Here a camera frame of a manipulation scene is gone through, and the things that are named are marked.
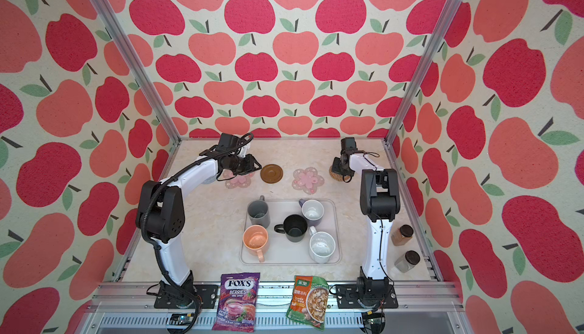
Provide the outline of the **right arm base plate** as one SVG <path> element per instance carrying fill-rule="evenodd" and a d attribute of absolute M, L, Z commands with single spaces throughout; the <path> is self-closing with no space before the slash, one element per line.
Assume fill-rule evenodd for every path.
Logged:
<path fill-rule="evenodd" d="M 397 295 L 393 285 L 381 280 L 373 280 L 363 285 L 336 285 L 333 296 L 339 309 L 397 309 Z"/>

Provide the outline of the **brown wooden round coaster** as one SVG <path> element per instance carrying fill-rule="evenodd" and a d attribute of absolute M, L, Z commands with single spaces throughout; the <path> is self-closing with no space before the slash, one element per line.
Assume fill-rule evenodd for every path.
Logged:
<path fill-rule="evenodd" d="M 284 171 L 279 165 L 265 165 L 260 172 L 260 177 L 265 183 L 278 183 L 284 177 Z"/>

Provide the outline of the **rattan woven round coaster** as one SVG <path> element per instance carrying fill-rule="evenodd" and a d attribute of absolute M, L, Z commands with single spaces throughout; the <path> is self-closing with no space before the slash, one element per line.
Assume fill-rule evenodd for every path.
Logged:
<path fill-rule="evenodd" d="M 348 168 L 342 168 L 334 165 L 329 169 L 329 174 L 333 180 L 344 183 L 350 183 L 354 176 L 354 173 Z"/>

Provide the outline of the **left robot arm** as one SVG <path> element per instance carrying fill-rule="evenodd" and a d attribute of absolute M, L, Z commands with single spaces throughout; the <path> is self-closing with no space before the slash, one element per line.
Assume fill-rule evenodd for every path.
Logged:
<path fill-rule="evenodd" d="M 262 169 L 255 157 L 235 155 L 200 156 L 193 163 L 161 182 L 148 181 L 141 188 L 136 226 L 142 239 L 152 245 L 162 275 L 161 290 L 186 304 L 197 299 L 193 272 L 187 266 L 180 239 L 186 223 L 183 198 L 224 170 L 247 175 Z"/>

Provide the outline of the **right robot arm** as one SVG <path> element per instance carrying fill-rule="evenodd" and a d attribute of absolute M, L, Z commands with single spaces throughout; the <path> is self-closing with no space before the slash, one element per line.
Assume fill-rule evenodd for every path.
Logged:
<path fill-rule="evenodd" d="M 389 233 L 401 208 L 398 173 L 371 160 L 359 149 L 344 151 L 334 158 L 331 172 L 348 183 L 360 175 L 359 204 L 368 219 L 367 253 L 357 278 L 358 300 L 372 307 L 391 295 L 392 279 L 387 273 Z"/>

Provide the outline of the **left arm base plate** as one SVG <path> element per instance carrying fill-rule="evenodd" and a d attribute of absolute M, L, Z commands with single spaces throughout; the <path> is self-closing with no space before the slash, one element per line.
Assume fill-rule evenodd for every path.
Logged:
<path fill-rule="evenodd" d="M 214 308 L 217 300 L 217 290 L 218 285 L 194 285 L 193 286 L 196 293 L 194 296 L 201 298 L 200 308 L 211 309 Z M 176 288 L 162 282 L 162 287 L 159 288 L 158 293 L 155 295 L 154 308 L 156 309 L 188 309 L 194 310 L 196 308 L 193 299 L 187 297 L 185 294 L 180 293 Z"/>

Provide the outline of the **pink flower coaster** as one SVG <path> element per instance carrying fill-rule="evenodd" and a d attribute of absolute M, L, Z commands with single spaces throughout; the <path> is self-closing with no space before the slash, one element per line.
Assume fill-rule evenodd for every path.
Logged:
<path fill-rule="evenodd" d="M 318 188 L 325 184 L 323 176 L 319 175 L 314 167 L 299 168 L 293 172 L 293 181 L 291 186 L 295 190 L 304 191 L 308 195 L 313 195 Z"/>
<path fill-rule="evenodd" d="M 254 173 L 235 176 L 231 171 L 224 171 L 222 177 L 228 189 L 248 188 L 252 184 Z"/>

